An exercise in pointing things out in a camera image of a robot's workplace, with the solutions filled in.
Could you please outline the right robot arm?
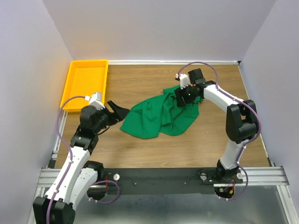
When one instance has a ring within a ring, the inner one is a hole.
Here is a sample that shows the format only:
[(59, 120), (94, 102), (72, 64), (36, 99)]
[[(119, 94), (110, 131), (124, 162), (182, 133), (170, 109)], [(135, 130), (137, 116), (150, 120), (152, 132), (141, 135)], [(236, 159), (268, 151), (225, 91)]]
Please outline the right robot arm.
[(226, 113), (228, 143), (224, 155), (217, 162), (214, 176), (221, 183), (229, 181), (238, 172), (238, 163), (246, 145), (260, 132), (254, 101), (237, 98), (216, 82), (206, 81), (201, 69), (192, 70), (188, 74), (176, 74), (175, 79), (180, 82), (174, 91), (179, 107), (203, 98)]

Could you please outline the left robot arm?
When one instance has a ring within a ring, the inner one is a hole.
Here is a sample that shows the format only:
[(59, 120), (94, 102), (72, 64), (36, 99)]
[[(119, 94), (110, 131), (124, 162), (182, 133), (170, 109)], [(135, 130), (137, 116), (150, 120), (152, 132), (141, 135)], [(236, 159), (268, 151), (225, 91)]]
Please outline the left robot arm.
[(33, 202), (36, 223), (72, 224), (78, 204), (93, 185), (102, 185), (106, 190), (113, 185), (116, 196), (107, 203), (118, 199), (121, 192), (118, 183), (105, 177), (102, 163), (89, 160), (99, 135), (123, 121), (130, 111), (113, 101), (108, 105), (111, 112), (98, 100), (90, 100), (89, 105), (81, 109), (80, 124), (68, 144), (63, 167), (45, 195), (36, 197)]

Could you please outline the yellow plastic tray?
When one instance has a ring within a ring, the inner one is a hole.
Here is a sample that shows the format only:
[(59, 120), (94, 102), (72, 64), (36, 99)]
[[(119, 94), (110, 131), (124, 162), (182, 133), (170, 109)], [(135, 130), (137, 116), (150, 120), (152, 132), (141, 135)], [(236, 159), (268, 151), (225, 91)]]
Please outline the yellow plastic tray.
[(108, 60), (71, 61), (60, 105), (74, 96), (91, 96), (101, 93), (101, 102), (105, 103), (107, 87)]

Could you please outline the green t shirt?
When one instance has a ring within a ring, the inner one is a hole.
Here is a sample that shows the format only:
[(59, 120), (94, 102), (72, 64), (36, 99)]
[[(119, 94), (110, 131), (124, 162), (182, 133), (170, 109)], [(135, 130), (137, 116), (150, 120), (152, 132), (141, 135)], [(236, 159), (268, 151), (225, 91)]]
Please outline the green t shirt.
[(177, 106), (174, 86), (163, 94), (142, 101), (130, 109), (120, 130), (141, 139), (158, 137), (160, 133), (170, 136), (183, 134), (199, 116), (199, 103), (203, 98), (184, 107)]

